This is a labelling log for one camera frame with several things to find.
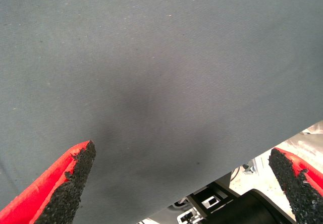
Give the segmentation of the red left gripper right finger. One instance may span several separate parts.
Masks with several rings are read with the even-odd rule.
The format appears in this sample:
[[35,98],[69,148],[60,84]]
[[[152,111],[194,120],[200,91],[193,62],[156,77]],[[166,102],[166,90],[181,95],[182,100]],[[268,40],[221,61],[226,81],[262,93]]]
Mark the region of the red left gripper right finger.
[[322,172],[299,156],[273,148],[268,158],[297,223],[322,223]]

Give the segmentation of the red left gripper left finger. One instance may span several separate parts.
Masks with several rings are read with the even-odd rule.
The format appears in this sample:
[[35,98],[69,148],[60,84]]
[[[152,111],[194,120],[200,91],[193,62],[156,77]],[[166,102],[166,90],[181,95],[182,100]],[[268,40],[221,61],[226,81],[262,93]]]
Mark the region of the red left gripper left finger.
[[1,223],[72,223],[95,156],[92,141],[71,147],[1,210]]

